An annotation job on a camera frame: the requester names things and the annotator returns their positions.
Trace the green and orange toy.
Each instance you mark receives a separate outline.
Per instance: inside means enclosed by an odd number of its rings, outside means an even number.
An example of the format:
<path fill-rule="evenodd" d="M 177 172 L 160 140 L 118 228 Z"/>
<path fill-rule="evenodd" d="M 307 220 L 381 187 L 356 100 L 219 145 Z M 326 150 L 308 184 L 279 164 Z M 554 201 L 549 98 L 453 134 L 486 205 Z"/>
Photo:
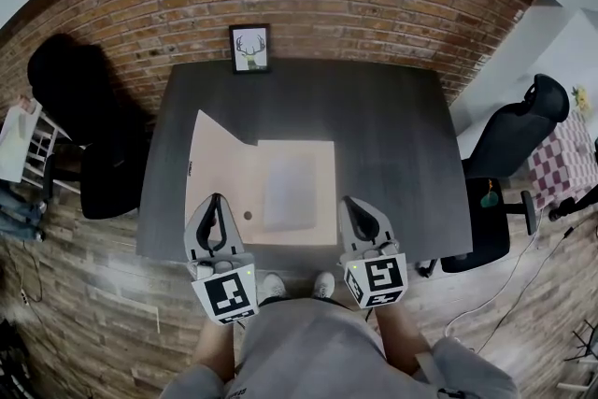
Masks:
<path fill-rule="evenodd" d="M 490 208 L 496 207 L 499 203 L 499 195 L 493 189 L 492 180 L 488 179 L 488 191 L 487 193 L 480 199 L 480 205 L 483 208 Z"/>

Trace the yellow flowers in vase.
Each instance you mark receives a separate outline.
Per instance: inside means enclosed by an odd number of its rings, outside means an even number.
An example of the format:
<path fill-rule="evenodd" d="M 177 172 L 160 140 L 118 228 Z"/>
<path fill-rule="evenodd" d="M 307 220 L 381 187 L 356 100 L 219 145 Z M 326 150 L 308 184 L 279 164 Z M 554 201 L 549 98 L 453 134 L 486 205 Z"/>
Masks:
<path fill-rule="evenodd" d="M 572 88 L 572 96 L 575 100 L 576 106 L 578 110 L 582 113 L 588 113 L 591 111 L 591 104 L 588 92 L 586 89 L 581 86 L 577 85 Z"/>

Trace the beige rectangular board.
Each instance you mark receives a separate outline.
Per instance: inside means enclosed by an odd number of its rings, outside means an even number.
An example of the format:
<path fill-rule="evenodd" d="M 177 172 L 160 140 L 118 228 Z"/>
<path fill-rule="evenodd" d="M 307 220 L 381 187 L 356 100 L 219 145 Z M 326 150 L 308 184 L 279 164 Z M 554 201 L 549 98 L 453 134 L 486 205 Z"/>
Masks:
<path fill-rule="evenodd" d="M 263 203 L 267 171 L 276 156 L 309 154 L 316 163 L 317 223 L 311 229 L 267 232 Z M 213 193 L 222 194 L 246 245 L 328 247 L 337 242 L 335 145 L 331 141 L 260 140 L 246 144 L 198 111 L 189 155 L 185 217 Z"/>

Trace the person's left forearm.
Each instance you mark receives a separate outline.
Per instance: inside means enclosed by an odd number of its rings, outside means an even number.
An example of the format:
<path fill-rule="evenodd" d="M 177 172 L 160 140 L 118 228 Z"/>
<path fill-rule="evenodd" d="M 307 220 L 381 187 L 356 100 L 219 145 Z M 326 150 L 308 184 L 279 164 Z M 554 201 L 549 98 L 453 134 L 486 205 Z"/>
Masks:
<path fill-rule="evenodd" d="M 234 326 L 205 320 L 192 362 L 209 368 L 223 382 L 235 377 Z"/>

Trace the pale document sheet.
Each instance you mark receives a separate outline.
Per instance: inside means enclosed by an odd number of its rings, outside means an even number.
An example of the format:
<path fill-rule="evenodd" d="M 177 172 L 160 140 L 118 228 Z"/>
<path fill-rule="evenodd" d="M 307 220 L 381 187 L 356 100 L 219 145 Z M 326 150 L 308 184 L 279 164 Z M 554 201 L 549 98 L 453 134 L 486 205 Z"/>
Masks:
<path fill-rule="evenodd" d="M 309 154 L 276 156 L 268 166 L 263 226 L 267 232 L 316 226 L 316 163 Z"/>

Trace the black metal stool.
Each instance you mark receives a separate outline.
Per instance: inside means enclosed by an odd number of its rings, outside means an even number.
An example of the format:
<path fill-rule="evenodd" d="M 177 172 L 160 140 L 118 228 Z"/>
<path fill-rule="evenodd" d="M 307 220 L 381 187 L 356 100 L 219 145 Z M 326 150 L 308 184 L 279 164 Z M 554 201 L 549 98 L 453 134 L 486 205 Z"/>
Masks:
<path fill-rule="evenodd" d="M 583 328 L 579 333 L 573 332 L 574 337 L 579 341 L 577 354 L 565 359 L 566 362 L 589 360 L 591 363 L 598 363 L 598 324 L 593 325 L 583 320 Z"/>

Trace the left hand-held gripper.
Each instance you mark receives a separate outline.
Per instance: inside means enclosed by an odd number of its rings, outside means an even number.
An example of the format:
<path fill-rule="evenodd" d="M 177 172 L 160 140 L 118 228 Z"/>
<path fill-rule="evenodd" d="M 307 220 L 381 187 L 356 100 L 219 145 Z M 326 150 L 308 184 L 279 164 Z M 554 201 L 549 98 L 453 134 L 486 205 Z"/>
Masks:
<path fill-rule="evenodd" d="M 214 226 L 220 240 L 212 247 Z M 254 258 L 242 253 L 242 238 L 222 194 L 211 194 L 192 214 L 185 229 L 185 251 L 192 260 L 187 263 L 192 288 L 212 321 L 226 325 L 258 313 Z M 209 258 L 213 251 L 230 255 Z"/>

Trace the pink checkered tablecloth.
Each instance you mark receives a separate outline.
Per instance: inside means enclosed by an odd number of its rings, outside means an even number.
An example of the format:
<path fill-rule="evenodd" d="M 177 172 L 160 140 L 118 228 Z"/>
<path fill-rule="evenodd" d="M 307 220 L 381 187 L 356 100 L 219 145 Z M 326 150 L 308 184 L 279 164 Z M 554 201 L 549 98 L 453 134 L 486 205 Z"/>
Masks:
<path fill-rule="evenodd" d="M 580 112 L 564 122 L 539 144 L 528 158 L 537 209 L 580 200 L 598 184 L 598 163 L 586 122 Z"/>

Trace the black framed deer picture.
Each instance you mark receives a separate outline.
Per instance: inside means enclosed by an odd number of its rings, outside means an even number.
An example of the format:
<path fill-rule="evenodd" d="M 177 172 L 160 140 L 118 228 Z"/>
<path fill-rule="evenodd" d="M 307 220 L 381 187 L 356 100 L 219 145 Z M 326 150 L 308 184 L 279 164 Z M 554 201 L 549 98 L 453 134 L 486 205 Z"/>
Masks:
<path fill-rule="evenodd" d="M 268 23 L 230 25 L 228 33 L 234 74 L 259 74 L 271 70 Z"/>

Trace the black bag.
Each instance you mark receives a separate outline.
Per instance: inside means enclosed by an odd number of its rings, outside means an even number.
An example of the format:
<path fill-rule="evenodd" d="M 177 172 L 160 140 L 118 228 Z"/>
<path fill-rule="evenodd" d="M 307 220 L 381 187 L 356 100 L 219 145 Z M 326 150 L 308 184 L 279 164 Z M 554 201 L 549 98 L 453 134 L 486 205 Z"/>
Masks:
<path fill-rule="evenodd" d="M 24 359 L 16 331 L 7 320 L 0 321 L 0 399 L 30 399 L 22 385 Z"/>

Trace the person's right forearm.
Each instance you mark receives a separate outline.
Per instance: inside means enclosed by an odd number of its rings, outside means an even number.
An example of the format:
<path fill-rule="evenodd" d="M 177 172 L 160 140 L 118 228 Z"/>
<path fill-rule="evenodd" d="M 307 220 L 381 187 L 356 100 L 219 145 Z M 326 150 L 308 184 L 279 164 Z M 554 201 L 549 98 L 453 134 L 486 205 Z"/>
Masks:
<path fill-rule="evenodd" d="M 413 377 L 419 357 L 432 352 L 430 344 L 402 303 L 379 306 L 375 315 L 388 364 Z"/>

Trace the black mesh headrest office chair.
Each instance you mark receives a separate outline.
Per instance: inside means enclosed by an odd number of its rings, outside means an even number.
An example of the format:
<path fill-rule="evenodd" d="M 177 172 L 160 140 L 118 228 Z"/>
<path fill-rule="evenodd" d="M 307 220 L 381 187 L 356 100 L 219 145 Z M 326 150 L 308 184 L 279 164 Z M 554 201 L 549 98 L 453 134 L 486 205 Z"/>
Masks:
<path fill-rule="evenodd" d="M 507 217 L 522 215 L 527 233 L 537 230 L 534 202 L 529 192 L 517 204 L 505 202 L 499 184 L 512 177 L 533 150 L 566 120 L 570 104 L 565 88 L 545 75 L 534 83 L 517 104 L 496 110 L 486 123 L 470 156 L 462 160 L 471 220 L 473 250 L 439 260 L 445 273 L 461 273 L 493 263 L 510 251 Z M 480 199 L 488 191 L 488 179 L 499 195 L 496 207 L 483 208 Z"/>

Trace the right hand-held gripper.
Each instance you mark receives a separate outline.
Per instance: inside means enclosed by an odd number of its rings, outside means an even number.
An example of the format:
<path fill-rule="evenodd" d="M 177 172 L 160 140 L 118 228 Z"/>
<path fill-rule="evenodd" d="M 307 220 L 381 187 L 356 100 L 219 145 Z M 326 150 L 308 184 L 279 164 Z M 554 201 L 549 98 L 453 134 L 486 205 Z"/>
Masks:
<path fill-rule="evenodd" d="M 342 278 L 359 308 L 398 302 L 407 290 L 406 256 L 392 238 L 389 219 L 364 200 L 344 196 L 338 205 L 344 252 Z"/>

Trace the white wooden chair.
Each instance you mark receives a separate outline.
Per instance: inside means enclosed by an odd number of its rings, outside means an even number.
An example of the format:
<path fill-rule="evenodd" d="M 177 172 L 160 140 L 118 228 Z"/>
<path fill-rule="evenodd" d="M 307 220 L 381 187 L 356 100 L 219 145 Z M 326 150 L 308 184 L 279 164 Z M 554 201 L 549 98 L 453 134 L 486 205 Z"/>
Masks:
<path fill-rule="evenodd" d="M 41 110 L 33 129 L 30 144 L 26 152 L 22 180 L 42 190 L 44 187 L 45 167 L 49 157 L 59 143 L 69 143 L 66 131 Z"/>

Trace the person's white shoe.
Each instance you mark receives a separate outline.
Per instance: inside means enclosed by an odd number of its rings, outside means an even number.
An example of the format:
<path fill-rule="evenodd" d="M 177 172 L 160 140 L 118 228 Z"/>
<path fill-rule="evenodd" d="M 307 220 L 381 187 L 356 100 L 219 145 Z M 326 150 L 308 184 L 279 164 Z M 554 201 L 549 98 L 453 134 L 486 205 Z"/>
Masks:
<path fill-rule="evenodd" d="M 261 301 L 260 306 L 267 306 L 289 298 L 283 280 L 275 273 L 269 273 L 264 277 L 263 292 L 265 298 Z"/>
<path fill-rule="evenodd" d="M 311 296 L 317 299 L 331 299 L 335 291 L 335 277 L 330 272 L 318 274 Z"/>

